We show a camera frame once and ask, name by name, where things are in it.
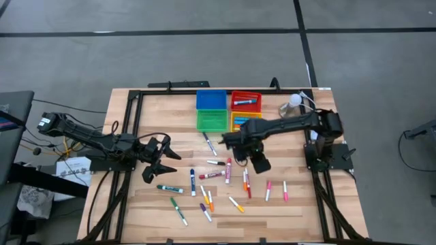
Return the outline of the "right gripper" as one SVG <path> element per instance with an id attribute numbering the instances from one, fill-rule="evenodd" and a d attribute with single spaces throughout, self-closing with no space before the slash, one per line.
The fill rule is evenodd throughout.
<path id="1" fill-rule="evenodd" d="M 228 150 L 232 150 L 236 160 L 251 159 L 253 168 L 257 174 L 271 169 L 269 160 L 262 153 L 262 140 L 256 137 L 247 137 L 242 132 L 224 133 L 222 144 Z"/>

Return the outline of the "dark green Expo marker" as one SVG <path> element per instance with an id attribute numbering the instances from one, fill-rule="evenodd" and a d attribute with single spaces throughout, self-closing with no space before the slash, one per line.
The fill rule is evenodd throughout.
<path id="1" fill-rule="evenodd" d="M 178 187 L 173 187 L 173 186 L 166 186 L 166 185 L 157 185 L 157 188 L 159 190 L 163 190 L 163 191 L 170 191 L 173 193 L 180 193 L 183 194 L 184 190 L 182 188 L 178 188 Z"/>

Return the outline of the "maroon Expo marker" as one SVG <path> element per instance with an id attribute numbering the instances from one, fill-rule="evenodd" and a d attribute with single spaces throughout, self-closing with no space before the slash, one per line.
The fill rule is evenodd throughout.
<path id="1" fill-rule="evenodd" d="M 215 178 L 219 176 L 225 176 L 225 170 L 199 175 L 199 179 L 204 180 L 204 179 Z"/>

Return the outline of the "thin dark blue marker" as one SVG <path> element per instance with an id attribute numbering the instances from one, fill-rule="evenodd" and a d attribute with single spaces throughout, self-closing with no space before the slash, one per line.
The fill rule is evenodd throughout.
<path id="1" fill-rule="evenodd" d="M 207 136 L 207 134 L 205 132 L 202 133 L 202 135 L 204 136 L 206 143 L 208 144 L 209 148 L 211 149 L 212 153 L 214 154 L 214 156 L 217 157 L 217 151 L 215 150 L 215 148 L 212 145 L 212 142 L 210 141 L 209 137 Z"/>

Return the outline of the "yellow plastic basket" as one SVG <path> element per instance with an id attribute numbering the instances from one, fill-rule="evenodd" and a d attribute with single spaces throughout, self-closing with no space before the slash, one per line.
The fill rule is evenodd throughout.
<path id="1" fill-rule="evenodd" d="M 234 130 L 236 129 L 234 127 L 234 121 L 241 121 L 241 120 L 234 120 L 236 117 L 243 117 L 243 118 L 261 118 L 262 114 L 261 113 L 257 113 L 257 112 L 231 112 L 231 117 L 230 117 L 230 128 L 231 128 L 231 132 L 235 132 Z"/>

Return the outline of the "thin green marker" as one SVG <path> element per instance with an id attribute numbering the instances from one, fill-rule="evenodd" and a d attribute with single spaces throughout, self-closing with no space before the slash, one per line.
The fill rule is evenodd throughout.
<path id="1" fill-rule="evenodd" d="M 188 222 L 185 218 L 185 216 L 183 215 L 183 213 L 181 212 L 181 209 L 179 208 L 178 204 L 176 203 L 175 199 L 173 197 L 170 198 L 170 201 L 172 203 L 172 205 L 174 206 L 177 214 L 179 215 L 180 219 L 182 220 L 184 226 L 188 226 Z"/>

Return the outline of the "red plastic basket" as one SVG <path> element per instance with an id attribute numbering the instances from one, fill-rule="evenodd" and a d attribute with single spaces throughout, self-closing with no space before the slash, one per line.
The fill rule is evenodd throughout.
<path id="1" fill-rule="evenodd" d="M 257 99 L 257 103 L 247 105 L 233 105 L 234 101 Z M 261 112 L 262 110 L 262 95 L 260 93 L 252 93 L 247 91 L 232 91 L 231 94 L 231 110 L 238 112 Z"/>

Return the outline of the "green plastic basket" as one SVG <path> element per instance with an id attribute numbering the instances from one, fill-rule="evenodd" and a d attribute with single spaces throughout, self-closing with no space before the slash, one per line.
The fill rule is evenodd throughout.
<path id="1" fill-rule="evenodd" d="M 196 128 L 201 132 L 224 132 L 228 130 L 227 110 L 198 110 Z"/>

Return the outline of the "purple white marker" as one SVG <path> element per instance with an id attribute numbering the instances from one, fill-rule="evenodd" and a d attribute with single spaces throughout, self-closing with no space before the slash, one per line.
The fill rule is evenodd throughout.
<path id="1" fill-rule="evenodd" d="M 206 206 L 203 203 L 200 203 L 200 208 L 203 211 L 203 213 L 204 213 L 205 217 L 207 218 L 208 222 L 211 223 L 213 220 L 212 220 L 210 214 L 208 213 L 208 211 L 206 209 Z"/>

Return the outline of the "brass lamp with white bulb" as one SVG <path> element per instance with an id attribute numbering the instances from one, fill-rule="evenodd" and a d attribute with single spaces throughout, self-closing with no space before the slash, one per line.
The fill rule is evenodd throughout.
<path id="1" fill-rule="evenodd" d="M 288 118 L 295 115 L 297 108 L 302 103 L 302 97 L 299 94 L 291 94 L 287 103 L 284 103 L 279 108 L 279 115 L 282 118 Z"/>

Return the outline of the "blue plastic basket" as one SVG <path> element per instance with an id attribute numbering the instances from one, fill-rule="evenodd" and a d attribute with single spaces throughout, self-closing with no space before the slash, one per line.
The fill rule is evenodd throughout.
<path id="1" fill-rule="evenodd" d="M 225 90 L 200 90 L 196 93 L 197 110 L 226 110 L 227 92 Z"/>

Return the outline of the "black power strip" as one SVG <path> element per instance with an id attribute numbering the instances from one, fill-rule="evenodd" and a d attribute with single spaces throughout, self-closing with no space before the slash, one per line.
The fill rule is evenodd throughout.
<path id="1" fill-rule="evenodd" d="M 210 87 L 208 81 L 182 81 L 182 82 L 171 82 L 172 88 L 202 88 Z M 167 88 L 168 82 L 160 83 L 149 83 L 147 86 L 149 88 Z"/>

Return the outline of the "black floor bar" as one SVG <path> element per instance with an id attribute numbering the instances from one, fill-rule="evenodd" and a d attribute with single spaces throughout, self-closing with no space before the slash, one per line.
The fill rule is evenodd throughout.
<path id="1" fill-rule="evenodd" d="M 19 182 L 39 189 L 45 189 L 54 193 L 71 195 L 74 197 L 86 198 L 88 187 L 70 180 L 52 176 L 50 174 L 37 171 L 32 167 L 25 167 L 19 164 L 12 164 L 7 175 L 8 182 Z"/>

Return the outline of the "patterned grey cloth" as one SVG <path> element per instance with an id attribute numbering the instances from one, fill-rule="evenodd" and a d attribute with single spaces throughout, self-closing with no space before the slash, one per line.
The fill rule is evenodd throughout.
<path id="1" fill-rule="evenodd" d="M 54 195 L 52 191 L 24 185 L 18 198 L 17 208 L 36 218 L 49 219 Z"/>

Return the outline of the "dark grey side desk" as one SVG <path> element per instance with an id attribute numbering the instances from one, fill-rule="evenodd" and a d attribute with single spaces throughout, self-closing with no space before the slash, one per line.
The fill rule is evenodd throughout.
<path id="1" fill-rule="evenodd" d="M 33 91 L 0 93 L 0 108 L 7 105 L 7 112 L 25 124 L 29 117 L 33 97 Z M 8 184 L 7 179 L 11 166 L 14 164 L 23 131 L 22 127 L 0 133 L 0 245 L 6 243 L 22 188 L 21 183 Z"/>

